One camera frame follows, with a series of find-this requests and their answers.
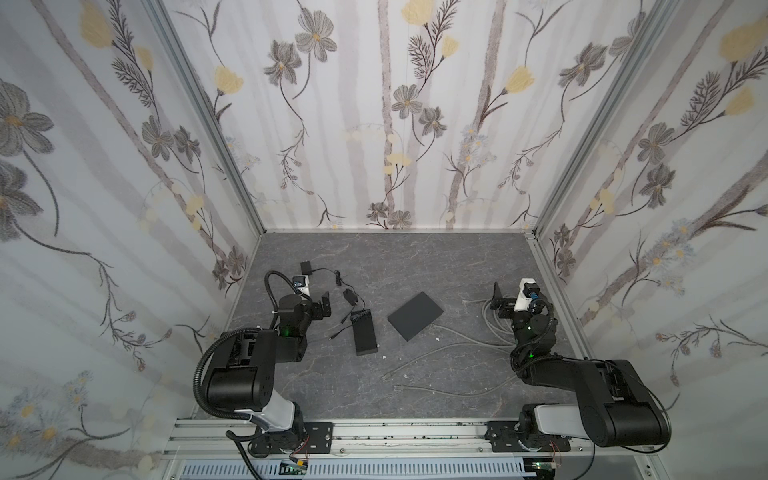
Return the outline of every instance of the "gray marble surface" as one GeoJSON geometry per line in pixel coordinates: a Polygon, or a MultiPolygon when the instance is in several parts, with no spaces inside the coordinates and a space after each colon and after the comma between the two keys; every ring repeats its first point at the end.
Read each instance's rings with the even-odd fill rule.
{"type": "MultiPolygon", "coordinates": [[[[498,281],[505,294],[516,294],[522,277],[540,277],[521,233],[268,233],[246,279],[230,328],[269,326],[270,301],[263,276],[270,269],[288,277],[300,274],[299,263],[340,270],[372,310],[379,352],[356,356],[352,329],[334,340],[341,316],[349,310],[331,272],[310,277],[310,293],[331,292],[333,315],[314,322],[302,362],[276,365],[275,389],[298,402],[308,419],[455,418],[517,416],[530,402],[574,402],[569,392],[527,386],[516,379],[507,354],[479,346],[442,350],[401,370],[382,375],[423,353],[464,342],[457,335],[429,326],[406,342],[386,317],[424,291],[444,309],[435,323],[474,339],[496,343],[480,314],[498,281]],[[396,384],[431,387],[455,393],[484,392],[473,398],[395,389],[396,384]]],[[[272,278],[278,299],[290,292],[272,278]]],[[[558,329],[553,349],[573,355],[558,329]]]]}

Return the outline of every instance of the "gray flower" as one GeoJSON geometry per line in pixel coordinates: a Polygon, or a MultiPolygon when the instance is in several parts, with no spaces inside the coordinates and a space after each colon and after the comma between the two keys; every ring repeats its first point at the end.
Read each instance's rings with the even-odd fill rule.
{"type": "Polygon", "coordinates": [[[559,230],[554,231],[555,244],[565,245],[570,239],[571,231],[565,226],[565,223],[562,224],[559,230]]]}
{"type": "Polygon", "coordinates": [[[280,80],[285,76],[292,84],[296,83],[296,71],[294,68],[301,66],[301,57],[296,53],[292,43],[272,40],[270,49],[270,58],[275,62],[271,67],[265,67],[264,73],[270,76],[272,85],[279,85],[280,80]]]}
{"type": "Polygon", "coordinates": [[[43,114],[29,111],[29,98],[19,87],[0,80],[0,155],[12,157],[23,144],[39,154],[50,154],[53,144],[40,134],[53,122],[43,114]]]}
{"type": "Polygon", "coordinates": [[[558,268],[563,276],[571,275],[571,268],[574,266],[576,266],[576,259],[574,258],[573,252],[565,249],[558,253],[558,268]]]}
{"type": "Polygon", "coordinates": [[[389,225],[394,230],[404,230],[411,227],[411,212],[396,210],[389,216],[389,225]]]}
{"type": "Polygon", "coordinates": [[[611,48],[608,50],[608,54],[612,57],[617,57],[627,53],[627,51],[629,51],[629,47],[632,46],[635,35],[637,35],[637,33],[640,31],[640,27],[644,21],[645,12],[640,12],[637,17],[632,18],[632,20],[629,22],[629,25],[627,26],[627,33],[629,36],[614,38],[613,43],[611,43],[611,48]]]}
{"type": "Polygon", "coordinates": [[[187,160],[192,163],[192,155],[200,156],[200,141],[190,139],[190,132],[179,125],[179,129],[174,134],[176,138],[176,148],[179,152],[187,155],[187,160]]]}
{"type": "Polygon", "coordinates": [[[440,107],[430,108],[427,107],[422,112],[422,116],[419,117],[419,123],[424,125],[422,135],[427,135],[430,131],[435,132],[436,137],[440,137],[442,132],[448,127],[440,123],[442,119],[442,113],[440,113],[440,107]]]}
{"type": "Polygon", "coordinates": [[[637,146],[642,148],[637,154],[637,160],[644,162],[650,158],[652,164],[658,164],[664,159],[662,146],[672,141],[674,128],[667,128],[663,121],[648,129],[648,138],[641,138],[637,146]]]}
{"type": "Polygon", "coordinates": [[[320,10],[315,10],[313,15],[309,9],[302,7],[299,25],[309,33],[296,34],[296,47],[304,53],[314,51],[319,61],[328,60],[326,50],[336,51],[336,43],[328,38],[333,31],[333,22],[320,10]]]}
{"type": "Polygon", "coordinates": [[[371,203],[371,213],[366,216],[371,220],[376,220],[379,217],[386,218],[388,211],[389,207],[387,207],[384,202],[378,202],[377,204],[371,203]]]}
{"type": "Polygon", "coordinates": [[[587,83],[590,72],[603,67],[606,50],[607,47],[604,45],[592,45],[592,42],[589,42],[589,45],[574,57],[576,59],[575,67],[560,70],[562,77],[558,82],[560,86],[565,87],[576,80],[576,83],[583,87],[587,83]]]}
{"type": "Polygon", "coordinates": [[[400,118],[406,119],[410,114],[418,114],[422,110],[422,102],[416,101],[416,86],[400,85],[392,94],[397,102],[392,106],[393,111],[400,111],[400,118]]]}
{"type": "Polygon", "coordinates": [[[640,195],[650,195],[648,208],[656,208],[664,205],[664,189],[672,187],[675,170],[670,170],[667,165],[661,164],[648,172],[648,184],[640,190],[640,195]]]}
{"type": "Polygon", "coordinates": [[[240,275],[240,272],[245,270],[245,257],[237,250],[237,245],[232,246],[232,251],[227,258],[227,265],[229,265],[233,275],[240,275]]]}
{"type": "Polygon", "coordinates": [[[227,262],[224,260],[216,260],[214,266],[214,278],[219,281],[219,290],[224,290],[227,286],[227,275],[229,275],[230,269],[227,268],[227,262]]]}
{"type": "Polygon", "coordinates": [[[0,160],[0,242],[19,237],[16,215],[37,215],[43,211],[22,188],[27,174],[21,168],[0,160]]]}
{"type": "Polygon", "coordinates": [[[160,132],[160,125],[154,119],[154,115],[149,116],[149,121],[141,124],[141,137],[149,145],[152,145],[152,156],[157,158],[163,156],[163,160],[170,158],[169,148],[174,146],[174,137],[169,131],[160,132]]]}

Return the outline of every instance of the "black robotic arm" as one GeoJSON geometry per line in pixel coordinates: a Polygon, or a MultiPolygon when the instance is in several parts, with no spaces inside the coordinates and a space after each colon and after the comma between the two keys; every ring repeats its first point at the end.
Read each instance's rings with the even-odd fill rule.
{"type": "Polygon", "coordinates": [[[525,406],[520,415],[522,445],[537,446],[534,439],[541,442],[542,435],[586,435],[600,447],[669,442],[668,418],[627,360],[579,360],[550,353],[558,321],[532,279],[521,282],[516,299],[502,297],[496,283],[491,308],[499,310],[499,318],[511,320],[517,346],[510,364],[517,376],[529,385],[576,394],[578,408],[573,406],[570,411],[564,406],[525,406]],[[569,422],[568,416],[575,415],[578,419],[569,422]]]}

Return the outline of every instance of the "small black box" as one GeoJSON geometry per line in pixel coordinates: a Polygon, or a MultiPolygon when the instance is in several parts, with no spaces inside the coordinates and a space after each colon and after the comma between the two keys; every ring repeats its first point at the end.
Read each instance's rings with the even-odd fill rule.
{"type": "Polygon", "coordinates": [[[371,310],[360,310],[352,314],[352,331],[355,336],[357,356],[379,351],[376,344],[376,331],[373,329],[371,310]]]}

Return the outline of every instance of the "vent grille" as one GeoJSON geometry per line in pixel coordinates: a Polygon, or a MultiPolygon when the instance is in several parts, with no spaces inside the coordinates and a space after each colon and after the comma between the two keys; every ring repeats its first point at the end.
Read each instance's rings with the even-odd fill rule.
{"type": "MultiPolygon", "coordinates": [[[[526,473],[522,458],[319,458],[310,459],[306,475],[278,475],[281,460],[253,460],[259,475],[284,478],[510,478],[526,473]]],[[[240,460],[187,460],[180,480],[251,480],[240,460]]]]}

